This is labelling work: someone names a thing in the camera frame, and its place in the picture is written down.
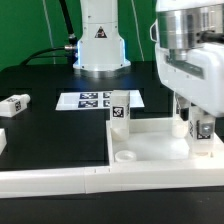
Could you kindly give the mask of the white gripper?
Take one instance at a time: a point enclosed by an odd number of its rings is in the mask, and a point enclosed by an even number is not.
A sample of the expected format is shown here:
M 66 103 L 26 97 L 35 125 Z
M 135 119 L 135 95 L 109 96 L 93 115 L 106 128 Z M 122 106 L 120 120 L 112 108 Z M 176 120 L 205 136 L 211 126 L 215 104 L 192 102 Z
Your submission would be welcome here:
M 175 92 L 175 113 L 183 121 L 189 118 L 190 102 L 214 117 L 224 117 L 223 45 L 206 43 L 201 48 L 191 49 L 187 60 L 177 67 L 167 61 L 168 51 L 158 44 L 155 53 L 159 78 Z M 213 117 L 203 116 L 199 121 L 199 133 L 208 136 L 213 131 Z

